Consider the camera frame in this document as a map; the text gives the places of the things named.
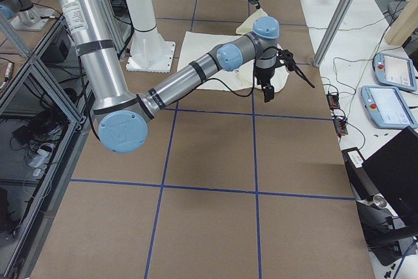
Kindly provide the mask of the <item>far teach pendant tablet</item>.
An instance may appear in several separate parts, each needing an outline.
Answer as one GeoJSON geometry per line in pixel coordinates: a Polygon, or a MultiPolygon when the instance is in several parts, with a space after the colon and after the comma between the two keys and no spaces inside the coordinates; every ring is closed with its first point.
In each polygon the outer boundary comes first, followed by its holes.
{"type": "Polygon", "coordinates": [[[378,53],[373,58],[373,70],[380,84],[403,91],[417,91],[415,67],[409,58],[378,53]]]}

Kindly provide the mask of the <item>near teach pendant tablet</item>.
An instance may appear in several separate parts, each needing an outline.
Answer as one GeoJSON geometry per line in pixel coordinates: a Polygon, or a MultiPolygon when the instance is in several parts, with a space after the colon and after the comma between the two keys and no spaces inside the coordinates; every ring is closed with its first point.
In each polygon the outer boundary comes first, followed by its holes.
{"type": "Polygon", "coordinates": [[[417,121],[397,87],[363,86],[361,99],[377,128],[417,129],[417,121]]]}

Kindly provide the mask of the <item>cream long-sleeve cat shirt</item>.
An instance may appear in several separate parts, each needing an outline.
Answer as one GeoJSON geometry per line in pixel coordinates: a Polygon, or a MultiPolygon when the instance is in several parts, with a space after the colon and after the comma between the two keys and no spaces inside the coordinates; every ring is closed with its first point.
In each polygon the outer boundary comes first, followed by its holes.
{"type": "MultiPolygon", "coordinates": [[[[239,36],[253,30],[253,24],[256,19],[266,16],[267,13],[263,9],[257,9],[242,25],[236,29],[236,35],[212,35],[207,33],[186,32],[177,70],[180,71],[191,61],[196,61],[198,57],[203,56],[217,45],[224,45],[228,42],[236,40],[239,36]]],[[[231,62],[225,62],[226,69],[218,71],[203,85],[199,86],[201,90],[220,90],[226,91],[227,88],[233,91],[251,88],[253,75],[253,60],[244,62],[243,58],[234,57],[231,62]]]]}

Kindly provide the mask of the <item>aluminium frame post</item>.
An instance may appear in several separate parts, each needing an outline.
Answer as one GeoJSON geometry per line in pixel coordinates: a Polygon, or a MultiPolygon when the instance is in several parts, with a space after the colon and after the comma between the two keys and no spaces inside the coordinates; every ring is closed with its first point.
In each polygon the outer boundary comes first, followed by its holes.
{"type": "Polygon", "coordinates": [[[340,0],[336,10],[334,11],[334,14],[330,20],[330,23],[325,31],[325,34],[321,40],[321,43],[317,49],[317,52],[315,53],[314,59],[313,59],[313,66],[319,67],[324,60],[327,51],[329,50],[337,32],[338,29],[343,22],[343,19],[345,15],[348,12],[348,9],[351,5],[353,0],[340,0]]]}

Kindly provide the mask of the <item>teach pendant tablet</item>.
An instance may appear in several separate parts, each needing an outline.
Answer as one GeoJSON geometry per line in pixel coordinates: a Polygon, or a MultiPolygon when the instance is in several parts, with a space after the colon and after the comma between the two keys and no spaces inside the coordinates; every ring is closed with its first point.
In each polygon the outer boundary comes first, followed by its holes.
{"type": "Polygon", "coordinates": [[[415,67],[409,58],[378,53],[373,58],[373,70],[380,84],[403,91],[417,91],[415,67]]]}
{"type": "Polygon", "coordinates": [[[417,129],[417,121],[397,87],[363,86],[361,99],[377,128],[417,129]]]}

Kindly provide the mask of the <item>white central pillar mount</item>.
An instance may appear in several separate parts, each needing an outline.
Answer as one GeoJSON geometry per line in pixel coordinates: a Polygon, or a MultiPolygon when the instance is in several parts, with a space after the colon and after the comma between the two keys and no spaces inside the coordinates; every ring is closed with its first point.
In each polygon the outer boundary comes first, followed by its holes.
{"type": "Polygon", "coordinates": [[[159,34],[152,0],[126,2],[134,28],[127,70],[168,73],[176,43],[165,41],[159,34]]]}

